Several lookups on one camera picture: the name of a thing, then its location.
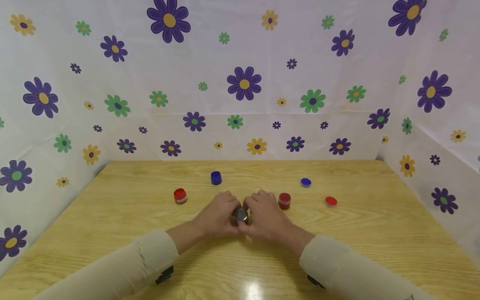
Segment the fabric wall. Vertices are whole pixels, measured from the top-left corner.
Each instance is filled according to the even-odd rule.
[[[383,158],[480,265],[479,12],[3,1],[0,276],[111,160]]]

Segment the beige sleeve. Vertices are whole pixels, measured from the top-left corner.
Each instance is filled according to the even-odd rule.
[[[57,282],[33,300],[120,300],[154,283],[177,257],[172,238],[163,230],[152,231]]]
[[[435,299],[348,245],[322,235],[305,247],[300,266],[327,290],[346,300]]]

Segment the green flower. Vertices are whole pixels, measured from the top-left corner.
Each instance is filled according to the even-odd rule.
[[[410,118],[403,119],[402,127],[402,131],[405,132],[405,134],[412,133],[412,121]]]
[[[333,16],[328,15],[322,20],[322,26],[324,27],[324,29],[330,29],[333,26],[333,21],[335,21]]]
[[[53,146],[57,148],[58,152],[67,153],[68,150],[72,148],[72,146],[70,146],[70,140],[68,139],[68,135],[60,134],[55,138],[55,141],[57,142],[53,144]]]
[[[239,115],[231,115],[230,118],[227,119],[228,121],[228,126],[230,126],[232,129],[239,129],[240,126],[243,125],[243,118],[240,118]]]
[[[78,29],[78,32],[81,33],[83,36],[85,36],[85,35],[89,36],[90,33],[92,32],[92,30],[90,29],[90,25],[85,24],[84,21],[77,22],[76,27]]]
[[[322,90],[316,90],[315,93],[313,90],[308,90],[306,95],[301,97],[302,103],[300,104],[301,108],[305,108],[305,112],[309,113],[310,111],[317,112],[318,108],[324,107],[326,96],[321,95]]]
[[[363,89],[363,85],[361,86],[353,86],[351,90],[348,90],[348,96],[347,99],[350,99],[350,102],[359,102],[360,99],[363,99],[365,97],[365,92],[367,90]]]
[[[442,30],[442,33],[440,33],[440,38],[439,40],[441,42],[445,41],[445,39],[447,38],[447,35],[448,35],[448,29],[445,28],[444,30]]]
[[[156,104],[156,107],[165,107],[167,105],[168,100],[167,100],[167,95],[163,94],[162,91],[153,91],[152,94],[150,95],[150,99],[152,99],[151,103]]]
[[[404,83],[406,79],[407,77],[405,75],[400,76],[400,80],[398,81],[398,84]]]
[[[198,84],[198,89],[201,90],[201,91],[206,91],[208,88],[207,84],[205,82],[200,82]]]
[[[115,116],[119,117],[120,115],[126,117],[130,112],[130,108],[127,106],[128,102],[126,100],[121,100],[118,95],[111,96],[107,95],[108,99],[105,99],[105,104],[108,105],[109,112],[115,112]]]
[[[230,41],[230,36],[226,32],[222,32],[219,38],[222,44],[228,44],[228,42]]]

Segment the red lid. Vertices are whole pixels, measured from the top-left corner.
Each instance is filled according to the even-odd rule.
[[[334,197],[326,197],[325,202],[327,202],[328,205],[335,206],[336,205],[336,199]]]
[[[283,202],[290,201],[291,198],[292,197],[290,197],[290,194],[287,194],[286,192],[283,192],[278,196],[278,199]]]
[[[181,199],[185,198],[186,196],[187,196],[187,193],[185,192],[184,189],[176,189],[173,192],[173,197],[175,198],[175,200],[181,200]]]

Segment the wood grain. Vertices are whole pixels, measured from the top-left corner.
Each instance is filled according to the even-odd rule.
[[[214,170],[220,186],[210,184]],[[189,196],[183,205],[173,200],[178,187]],[[31,299],[134,237],[193,218],[219,191],[243,199],[260,188],[290,193],[294,223],[348,243],[439,300],[480,299],[480,272],[380,161],[112,162],[0,280],[1,298]],[[337,207],[325,206],[329,195]],[[200,243],[172,278],[129,299],[337,297],[313,286],[285,250],[240,238]]]

